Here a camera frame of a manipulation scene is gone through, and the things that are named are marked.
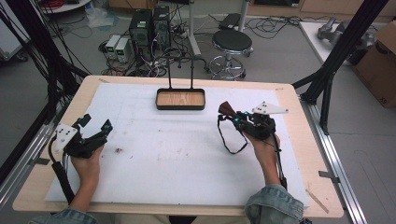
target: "computer tower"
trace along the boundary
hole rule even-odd
[[[171,47],[171,27],[169,6],[157,6],[154,8],[154,27],[157,36],[157,47],[167,49]]]
[[[139,47],[148,47],[153,44],[154,23],[151,9],[137,9],[129,25],[131,39]]]

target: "white paper sheet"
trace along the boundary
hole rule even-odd
[[[96,91],[87,110],[92,120],[82,129],[83,137],[99,132],[106,119],[114,130],[102,152],[100,183],[92,200],[244,205],[264,187],[262,169],[251,144],[237,155],[226,150],[217,127],[219,105],[228,101],[235,111],[250,111],[262,101],[278,105],[275,92],[205,87],[205,110],[160,111],[155,106],[159,88],[103,83]],[[271,117],[281,139],[289,192],[307,207],[309,201],[283,120],[287,115]],[[230,121],[223,121],[220,127],[231,150],[245,144]],[[79,180],[71,164],[68,176],[76,191]],[[56,178],[46,200],[65,201]]]

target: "hand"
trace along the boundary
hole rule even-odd
[[[78,173],[80,186],[75,198],[70,203],[70,208],[86,212],[90,207],[92,195],[99,183],[99,158],[103,148],[104,146],[97,148],[88,159],[72,157],[71,161]]]
[[[93,185],[96,187],[100,173],[99,158],[103,148],[104,146],[97,148],[88,159],[71,157],[82,187],[93,187]]]
[[[256,158],[259,161],[260,166],[262,167],[265,184],[280,184],[276,169],[276,152],[273,138],[269,137],[262,141],[250,136],[247,133],[244,133],[244,135],[254,147],[254,153],[256,154]],[[276,134],[275,137],[277,144],[280,146],[279,137]]]

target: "metal stool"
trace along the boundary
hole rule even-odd
[[[213,35],[212,43],[216,49],[226,53],[225,56],[218,56],[209,63],[212,79],[214,77],[233,80],[237,77],[244,78],[247,74],[244,65],[232,55],[247,54],[248,56],[252,44],[250,37],[239,31],[222,30]]]

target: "black strap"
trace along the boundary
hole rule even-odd
[[[281,149],[279,148],[279,144],[277,143],[275,133],[271,133],[271,137],[273,139],[274,147],[275,147],[276,160],[277,160],[276,164],[277,164],[277,171],[278,171],[278,176],[279,176],[279,180],[280,180],[280,185],[282,185],[283,188],[288,190],[288,180],[283,175],[282,162],[280,161]]]
[[[228,152],[230,152],[231,154],[236,154],[236,153],[239,153],[240,151],[242,151],[247,145],[248,145],[248,140],[246,139],[246,137],[242,134],[242,132],[241,131],[238,131],[244,138],[245,138],[245,144],[241,147],[241,149],[239,149],[238,151],[236,151],[236,152],[231,152],[231,150],[226,146],[226,144],[225,144],[225,140],[224,140],[224,137],[223,137],[223,135],[222,135],[222,132],[221,132],[221,129],[220,129],[220,122],[221,121],[224,121],[224,120],[226,120],[226,119],[229,119],[229,120],[231,120],[232,118],[230,118],[229,116],[222,116],[222,115],[218,115],[218,129],[219,129],[219,132],[220,132],[220,136],[221,136],[221,139],[223,140],[223,144],[224,144],[224,146],[225,146],[225,148],[227,148],[227,150],[228,150]]]
[[[72,188],[70,187],[70,183],[69,180],[67,179],[66,171],[62,167],[61,163],[58,161],[52,164],[52,169],[59,179],[59,183],[61,184],[61,188],[62,191],[64,192],[64,196],[66,197],[67,202],[70,204],[73,201],[75,194]]]
[[[52,143],[56,140],[56,134],[49,141],[49,157],[52,160],[52,169],[55,172],[56,176],[59,179],[59,183],[61,184],[62,191],[64,192],[64,196],[66,197],[67,202],[70,204],[75,194],[70,187],[69,180],[67,179],[67,173],[64,167],[61,165],[59,161],[56,161],[52,155]]]

